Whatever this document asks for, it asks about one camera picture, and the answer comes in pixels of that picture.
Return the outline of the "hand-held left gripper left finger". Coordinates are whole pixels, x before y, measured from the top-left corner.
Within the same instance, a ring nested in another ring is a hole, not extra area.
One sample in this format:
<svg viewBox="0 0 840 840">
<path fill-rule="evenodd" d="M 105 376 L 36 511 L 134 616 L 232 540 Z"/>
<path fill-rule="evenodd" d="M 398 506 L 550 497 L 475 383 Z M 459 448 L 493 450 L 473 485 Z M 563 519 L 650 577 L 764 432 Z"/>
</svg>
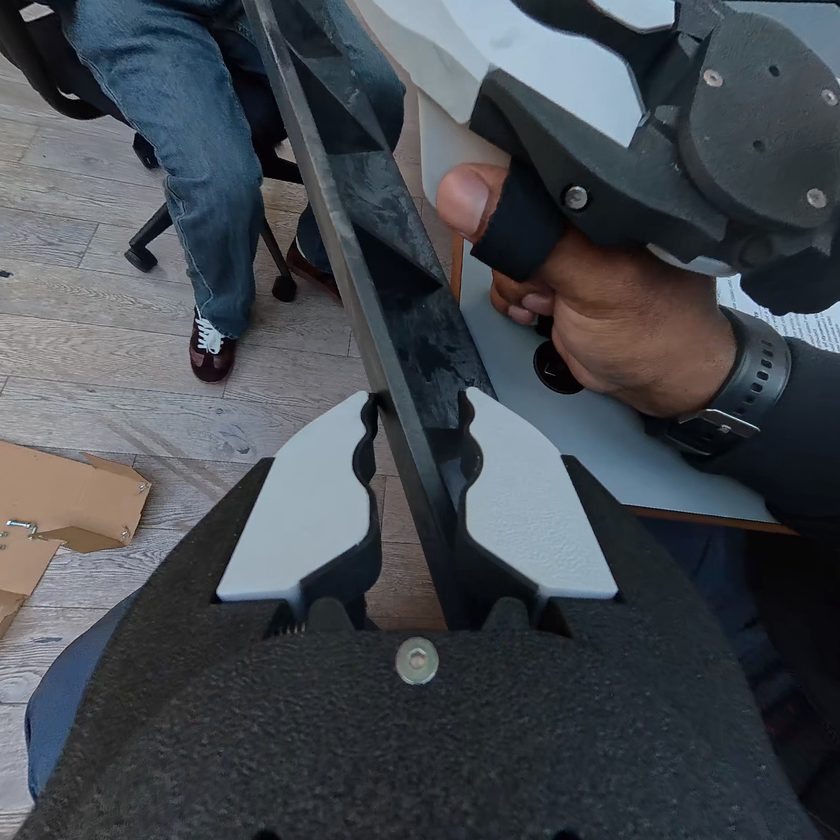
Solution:
<svg viewBox="0 0 840 840">
<path fill-rule="evenodd" d="M 276 452 L 217 585 L 221 602 L 364 598 L 382 570 L 377 423 L 374 395 L 357 392 Z"/>
</svg>

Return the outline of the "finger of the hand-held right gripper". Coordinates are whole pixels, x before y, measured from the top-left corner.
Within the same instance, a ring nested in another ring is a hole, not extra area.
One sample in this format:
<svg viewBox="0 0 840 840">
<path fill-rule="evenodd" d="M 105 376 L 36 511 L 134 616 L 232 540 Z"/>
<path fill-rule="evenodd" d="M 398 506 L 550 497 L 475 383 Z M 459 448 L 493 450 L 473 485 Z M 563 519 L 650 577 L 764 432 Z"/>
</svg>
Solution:
<svg viewBox="0 0 840 840">
<path fill-rule="evenodd" d="M 639 34 L 591 1 L 496 2 L 492 63 L 601 132 L 633 132 L 643 117 L 639 62 L 659 31 Z"/>
<path fill-rule="evenodd" d="M 667 30 L 676 20 L 674 1 L 591 1 L 591 5 L 611 20 L 639 34 Z"/>
</svg>

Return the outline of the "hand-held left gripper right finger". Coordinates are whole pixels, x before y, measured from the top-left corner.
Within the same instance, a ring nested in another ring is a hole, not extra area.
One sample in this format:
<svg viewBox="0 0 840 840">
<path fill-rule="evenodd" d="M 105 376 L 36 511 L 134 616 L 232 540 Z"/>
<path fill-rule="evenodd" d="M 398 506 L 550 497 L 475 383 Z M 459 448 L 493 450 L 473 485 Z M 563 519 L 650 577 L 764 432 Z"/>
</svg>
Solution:
<svg viewBox="0 0 840 840">
<path fill-rule="evenodd" d="M 486 601 L 612 599 L 617 584 L 560 451 L 476 387 L 458 408 L 459 579 Z"/>
</svg>

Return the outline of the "black ribbed plastic panel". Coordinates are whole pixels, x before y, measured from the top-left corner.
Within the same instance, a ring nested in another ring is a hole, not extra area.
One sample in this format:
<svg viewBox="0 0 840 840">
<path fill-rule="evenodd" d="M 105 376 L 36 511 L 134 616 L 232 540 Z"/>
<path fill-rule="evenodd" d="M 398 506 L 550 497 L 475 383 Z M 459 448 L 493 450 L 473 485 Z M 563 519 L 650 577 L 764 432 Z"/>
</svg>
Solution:
<svg viewBox="0 0 840 840">
<path fill-rule="evenodd" d="M 324 2 L 244 2 L 451 630 L 487 609 L 459 575 L 459 394 L 495 391 Z"/>
</svg>

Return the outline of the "person's right forearm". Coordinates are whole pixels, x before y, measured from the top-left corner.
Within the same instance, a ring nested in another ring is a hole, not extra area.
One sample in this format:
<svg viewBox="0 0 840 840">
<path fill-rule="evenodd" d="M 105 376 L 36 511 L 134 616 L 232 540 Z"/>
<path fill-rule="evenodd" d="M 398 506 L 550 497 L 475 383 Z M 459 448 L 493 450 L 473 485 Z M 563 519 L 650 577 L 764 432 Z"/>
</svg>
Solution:
<svg viewBox="0 0 840 840">
<path fill-rule="evenodd" d="M 759 434 L 716 458 L 685 458 L 700 471 L 758 493 L 786 527 L 837 548 L 839 356 L 797 338 L 785 341 L 791 376 Z"/>
</svg>

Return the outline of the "grey desk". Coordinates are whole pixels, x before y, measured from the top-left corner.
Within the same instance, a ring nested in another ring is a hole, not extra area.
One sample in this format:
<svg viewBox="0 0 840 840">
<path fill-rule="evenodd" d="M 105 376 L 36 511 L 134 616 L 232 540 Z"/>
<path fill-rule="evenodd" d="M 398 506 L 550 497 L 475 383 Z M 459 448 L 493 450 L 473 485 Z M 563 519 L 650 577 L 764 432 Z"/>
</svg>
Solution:
<svg viewBox="0 0 840 840">
<path fill-rule="evenodd" d="M 455 236 L 451 287 L 498 400 L 535 426 L 562 455 L 577 458 L 615 499 L 645 518 L 793 536 L 758 494 L 730 479 L 699 472 L 647 436 L 640 417 L 611 397 L 566 395 L 542 383 L 534 355 L 543 338 L 495 311 L 491 273 Z"/>
</svg>

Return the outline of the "black round desk button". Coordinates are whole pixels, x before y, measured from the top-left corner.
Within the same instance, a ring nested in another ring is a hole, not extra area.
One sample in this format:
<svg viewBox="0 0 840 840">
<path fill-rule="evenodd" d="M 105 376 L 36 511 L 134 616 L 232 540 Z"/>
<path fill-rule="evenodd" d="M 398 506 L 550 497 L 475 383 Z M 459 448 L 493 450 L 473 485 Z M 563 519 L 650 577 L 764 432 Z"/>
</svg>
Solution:
<svg viewBox="0 0 840 840">
<path fill-rule="evenodd" d="M 572 374 L 569 365 L 550 339 L 541 342 L 537 347 L 532 365 L 539 381 L 552 392 L 572 396 L 584 390 L 583 384 Z"/>
</svg>

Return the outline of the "person's right hand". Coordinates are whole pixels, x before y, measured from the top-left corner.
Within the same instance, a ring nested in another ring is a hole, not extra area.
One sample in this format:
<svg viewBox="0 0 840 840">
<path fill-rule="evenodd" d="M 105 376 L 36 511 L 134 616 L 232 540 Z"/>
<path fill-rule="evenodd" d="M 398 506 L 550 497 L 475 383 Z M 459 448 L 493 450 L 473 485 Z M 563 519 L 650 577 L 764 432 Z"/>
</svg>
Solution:
<svg viewBox="0 0 840 840">
<path fill-rule="evenodd" d="M 551 316 L 553 346 L 584 388 L 651 417 L 711 404 L 737 356 L 717 280 L 645 248 L 606 248 L 567 227 L 525 282 L 492 271 L 493 308 L 523 326 Z"/>
</svg>

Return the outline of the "white instruction manual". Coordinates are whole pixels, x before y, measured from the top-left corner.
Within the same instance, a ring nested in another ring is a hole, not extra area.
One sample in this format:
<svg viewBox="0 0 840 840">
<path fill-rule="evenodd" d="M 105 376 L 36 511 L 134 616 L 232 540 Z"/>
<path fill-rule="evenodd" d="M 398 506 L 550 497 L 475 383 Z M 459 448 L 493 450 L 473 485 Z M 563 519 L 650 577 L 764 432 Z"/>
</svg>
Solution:
<svg viewBox="0 0 840 840">
<path fill-rule="evenodd" d="M 725 307 L 767 322 L 785 337 L 797 338 L 820 350 L 839 353 L 839 303 L 815 314 L 774 316 L 742 292 L 739 275 L 717 279 L 717 299 Z"/>
</svg>

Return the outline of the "black wristwatch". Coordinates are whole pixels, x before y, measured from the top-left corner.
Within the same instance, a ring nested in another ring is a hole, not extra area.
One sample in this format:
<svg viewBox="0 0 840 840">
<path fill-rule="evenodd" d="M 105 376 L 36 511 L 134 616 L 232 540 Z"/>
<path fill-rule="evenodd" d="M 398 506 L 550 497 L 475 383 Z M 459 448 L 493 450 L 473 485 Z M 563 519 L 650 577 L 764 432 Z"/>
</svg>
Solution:
<svg viewBox="0 0 840 840">
<path fill-rule="evenodd" d="M 643 416 L 647 436 L 695 459 L 725 455 L 757 436 L 791 377 L 791 350 L 782 335 L 747 313 L 724 306 L 720 310 L 729 321 L 737 352 L 710 402 L 670 419 Z"/>
</svg>

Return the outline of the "brown cardboard piece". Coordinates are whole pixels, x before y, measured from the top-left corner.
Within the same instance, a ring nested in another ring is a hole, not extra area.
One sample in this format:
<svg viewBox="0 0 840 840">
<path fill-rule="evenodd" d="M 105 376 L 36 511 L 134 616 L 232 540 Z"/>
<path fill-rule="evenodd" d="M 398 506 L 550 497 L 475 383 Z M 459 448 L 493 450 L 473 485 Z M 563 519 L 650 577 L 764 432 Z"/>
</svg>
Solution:
<svg viewBox="0 0 840 840">
<path fill-rule="evenodd" d="M 2 534 L 34 548 L 61 543 L 79 553 L 127 546 L 152 483 L 132 467 L 84 461 L 1 443 Z"/>
<path fill-rule="evenodd" d="M 23 528 L 1 527 L 1 637 L 35 591 L 59 540 L 37 539 Z"/>
</svg>

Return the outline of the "person's blue trousers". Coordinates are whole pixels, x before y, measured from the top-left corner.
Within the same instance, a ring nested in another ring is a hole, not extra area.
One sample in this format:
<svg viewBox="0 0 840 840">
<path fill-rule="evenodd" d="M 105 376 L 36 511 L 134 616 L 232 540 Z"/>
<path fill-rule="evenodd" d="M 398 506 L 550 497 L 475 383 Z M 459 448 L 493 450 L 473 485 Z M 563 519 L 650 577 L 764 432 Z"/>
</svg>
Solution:
<svg viewBox="0 0 840 840">
<path fill-rule="evenodd" d="M 127 596 L 76 638 L 49 667 L 24 716 L 28 791 L 36 801 L 53 774 L 88 683 L 137 592 Z"/>
</svg>

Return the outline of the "black office chair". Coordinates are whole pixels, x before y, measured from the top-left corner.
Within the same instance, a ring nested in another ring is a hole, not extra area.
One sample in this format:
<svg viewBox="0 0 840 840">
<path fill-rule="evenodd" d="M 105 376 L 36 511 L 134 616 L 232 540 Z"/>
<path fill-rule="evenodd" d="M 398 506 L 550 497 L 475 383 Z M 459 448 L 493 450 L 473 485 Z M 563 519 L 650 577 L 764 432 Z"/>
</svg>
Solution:
<svg viewBox="0 0 840 840">
<path fill-rule="evenodd" d="M 45 16 L 28 22 L 24 20 L 23 10 L 34 3 L 1 1 L 2 55 L 21 70 L 30 86 L 59 113 L 85 121 L 111 116 L 129 125 L 89 69 L 81 63 L 62 32 L 58 16 L 48 8 Z M 275 151 L 287 133 L 273 94 L 269 105 L 267 79 L 233 66 L 229 61 L 227 68 L 245 110 L 264 177 L 302 184 L 297 164 L 281 159 Z M 140 133 L 134 135 L 133 150 L 147 170 L 159 168 L 153 146 Z M 124 254 L 129 263 L 142 272 L 149 272 L 157 266 L 157 259 L 147 246 L 171 226 L 172 218 L 164 204 L 131 238 Z M 265 217 L 260 236 L 279 271 L 272 295 L 279 301 L 293 301 L 297 295 L 297 284 Z"/>
</svg>

